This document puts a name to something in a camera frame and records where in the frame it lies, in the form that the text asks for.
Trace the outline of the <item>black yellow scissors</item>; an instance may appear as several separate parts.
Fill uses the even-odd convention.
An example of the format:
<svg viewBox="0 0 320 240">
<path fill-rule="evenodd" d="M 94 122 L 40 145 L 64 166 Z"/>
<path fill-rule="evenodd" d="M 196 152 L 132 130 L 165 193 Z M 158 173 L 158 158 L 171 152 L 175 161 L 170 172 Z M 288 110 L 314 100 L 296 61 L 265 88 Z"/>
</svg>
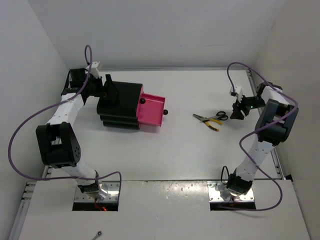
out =
<svg viewBox="0 0 320 240">
<path fill-rule="evenodd" d="M 218 120 L 218 121 L 226 121 L 229 119 L 229 116 L 226 114 L 225 111 L 219 111 L 215 114 L 215 116 L 205 117 L 202 121 L 209 121 L 209 120 Z"/>
</svg>

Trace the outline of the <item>black drawer cabinet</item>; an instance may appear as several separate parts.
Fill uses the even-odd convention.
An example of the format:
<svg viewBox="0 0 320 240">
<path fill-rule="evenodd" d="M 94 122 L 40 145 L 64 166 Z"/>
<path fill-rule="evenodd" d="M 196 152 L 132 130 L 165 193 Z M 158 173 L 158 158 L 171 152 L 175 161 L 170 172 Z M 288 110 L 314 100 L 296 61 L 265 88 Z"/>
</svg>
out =
<svg viewBox="0 0 320 240">
<path fill-rule="evenodd" d="M 118 99 L 99 99 L 96 111 L 100 120 L 105 127 L 139 130 L 137 109 L 142 84 L 114 81 L 114 85 L 119 91 Z"/>
</svg>

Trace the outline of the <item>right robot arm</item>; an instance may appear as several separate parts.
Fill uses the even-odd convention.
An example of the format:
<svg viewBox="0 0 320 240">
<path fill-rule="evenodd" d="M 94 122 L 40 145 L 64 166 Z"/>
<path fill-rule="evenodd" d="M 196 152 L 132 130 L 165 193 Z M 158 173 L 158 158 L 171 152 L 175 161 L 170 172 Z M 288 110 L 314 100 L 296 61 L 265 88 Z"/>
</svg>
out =
<svg viewBox="0 0 320 240">
<path fill-rule="evenodd" d="M 261 83 L 252 97 L 246 97 L 239 86 L 231 95 L 236 96 L 236 102 L 232 105 L 230 119 L 243 120 L 250 110 L 262 108 L 253 133 L 253 144 L 226 183 L 231 195 L 240 196 L 251 189 L 256 172 L 268 153 L 287 140 L 299 108 L 284 98 L 282 87 L 271 82 Z"/>
</svg>

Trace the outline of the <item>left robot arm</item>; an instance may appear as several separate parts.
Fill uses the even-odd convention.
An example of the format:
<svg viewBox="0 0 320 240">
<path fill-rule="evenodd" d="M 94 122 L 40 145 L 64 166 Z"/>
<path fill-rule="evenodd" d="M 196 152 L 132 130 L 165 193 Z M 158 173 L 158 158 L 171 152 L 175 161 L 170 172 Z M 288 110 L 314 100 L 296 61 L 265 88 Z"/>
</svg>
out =
<svg viewBox="0 0 320 240">
<path fill-rule="evenodd" d="M 61 104 L 45 125 L 36 128 L 43 164 L 64 171 L 75 179 L 81 193 L 99 201 L 110 196 L 108 188 L 98 179 L 98 172 L 81 159 L 73 125 L 88 97 L 106 95 L 97 66 L 71 69 L 61 93 Z"/>
</svg>

